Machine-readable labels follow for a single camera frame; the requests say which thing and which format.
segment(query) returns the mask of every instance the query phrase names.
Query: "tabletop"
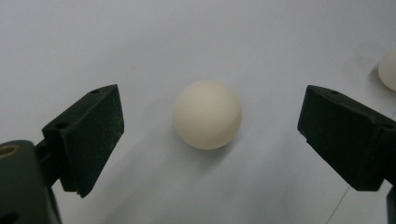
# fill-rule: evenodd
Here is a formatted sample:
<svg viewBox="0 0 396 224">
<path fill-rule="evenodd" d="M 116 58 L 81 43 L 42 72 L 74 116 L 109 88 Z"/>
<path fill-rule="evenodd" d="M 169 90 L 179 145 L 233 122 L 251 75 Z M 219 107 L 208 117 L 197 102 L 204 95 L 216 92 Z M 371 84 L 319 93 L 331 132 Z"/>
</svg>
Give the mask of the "tabletop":
<svg viewBox="0 0 396 224">
<path fill-rule="evenodd" d="M 393 118 L 377 64 L 396 46 L 396 1 L 0 3 L 0 142 L 37 144 L 86 92 L 118 84 L 125 133 L 84 199 L 53 187 L 64 224 L 387 223 L 384 182 L 357 192 L 297 131 L 305 88 Z M 239 96 L 225 148 L 184 144 L 177 95 L 203 79 Z"/>
</svg>

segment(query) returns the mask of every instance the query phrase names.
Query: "white table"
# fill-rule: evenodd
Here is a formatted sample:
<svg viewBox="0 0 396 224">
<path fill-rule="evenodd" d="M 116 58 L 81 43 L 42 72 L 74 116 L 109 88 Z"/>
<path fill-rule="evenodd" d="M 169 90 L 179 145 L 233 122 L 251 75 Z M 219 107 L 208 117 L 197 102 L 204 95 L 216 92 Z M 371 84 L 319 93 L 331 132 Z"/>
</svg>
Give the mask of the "white table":
<svg viewBox="0 0 396 224">
<path fill-rule="evenodd" d="M 0 2 L 0 142 L 40 129 L 118 83 L 125 133 L 81 200 L 53 186 L 64 224 L 387 223 L 386 195 L 357 192 L 297 131 L 308 84 L 392 117 L 375 67 L 396 47 L 391 0 Z M 187 147 L 179 92 L 215 79 L 240 96 L 225 149 Z"/>
</svg>

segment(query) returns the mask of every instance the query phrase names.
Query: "round object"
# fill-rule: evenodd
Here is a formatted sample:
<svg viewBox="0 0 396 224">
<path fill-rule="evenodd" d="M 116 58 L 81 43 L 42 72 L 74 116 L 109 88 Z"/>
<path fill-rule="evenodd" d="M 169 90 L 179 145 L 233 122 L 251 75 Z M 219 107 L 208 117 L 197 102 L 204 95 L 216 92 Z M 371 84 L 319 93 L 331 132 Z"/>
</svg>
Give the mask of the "round object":
<svg viewBox="0 0 396 224">
<path fill-rule="evenodd" d="M 378 74 L 385 86 L 396 91 L 396 49 L 389 52 L 379 62 Z"/>
<path fill-rule="evenodd" d="M 242 120 L 238 97 L 216 81 L 199 81 L 178 97 L 174 125 L 178 135 L 192 147 L 215 149 L 234 139 Z"/>
</svg>

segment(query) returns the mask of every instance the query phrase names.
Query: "thin line on surface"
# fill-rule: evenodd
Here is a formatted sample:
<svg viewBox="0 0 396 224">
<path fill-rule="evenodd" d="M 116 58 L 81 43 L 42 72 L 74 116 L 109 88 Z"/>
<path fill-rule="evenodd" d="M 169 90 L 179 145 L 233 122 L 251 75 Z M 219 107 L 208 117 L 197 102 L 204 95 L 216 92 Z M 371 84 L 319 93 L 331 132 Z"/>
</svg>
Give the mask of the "thin line on surface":
<svg viewBox="0 0 396 224">
<path fill-rule="evenodd" d="M 338 207 L 340 206 L 341 202 L 343 201 L 344 197 L 347 195 L 347 192 L 350 189 L 350 185 L 347 187 L 346 192 L 344 193 L 343 197 L 341 197 L 340 202 L 338 202 L 337 206 L 335 206 L 334 210 L 332 211 L 332 214 L 330 215 L 329 219 L 327 219 L 326 224 L 329 224 L 330 220 L 332 220 L 332 216 L 334 216 L 335 211 L 337 211 Z"/>
</svg>

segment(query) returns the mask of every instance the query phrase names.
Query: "white ball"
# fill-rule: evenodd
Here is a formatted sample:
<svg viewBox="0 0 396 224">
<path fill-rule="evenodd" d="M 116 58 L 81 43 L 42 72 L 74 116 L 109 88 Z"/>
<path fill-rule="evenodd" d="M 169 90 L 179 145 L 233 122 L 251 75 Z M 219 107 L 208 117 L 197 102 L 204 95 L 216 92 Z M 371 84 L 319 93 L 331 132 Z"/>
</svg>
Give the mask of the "white ball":
<svg viewBox="0 0 396 224">
<path fill-rule="evenodd" d="M 385 86 L 396 91 L 396 49 L 389 52 L 379 62 L 378 74 Z"/>
<path fill-rule="evenodd" d="M 238 133 L 241 120 L 238 97 L 215 81 L 192 83 L 175 103 L 176 131 L 192 147 L 215 149 L 225 146 Z"/>
</svg>

